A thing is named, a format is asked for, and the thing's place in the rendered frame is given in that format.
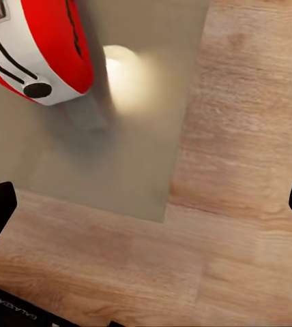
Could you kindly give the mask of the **radio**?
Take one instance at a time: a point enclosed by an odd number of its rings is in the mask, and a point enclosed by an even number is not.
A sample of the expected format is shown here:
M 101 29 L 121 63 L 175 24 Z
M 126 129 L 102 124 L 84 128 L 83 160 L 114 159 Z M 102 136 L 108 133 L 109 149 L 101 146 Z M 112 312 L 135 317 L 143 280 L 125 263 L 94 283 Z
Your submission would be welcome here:
M 0 83 L 53 106 L 87 93 L 93 65 L 77 0 L 0 0 Z

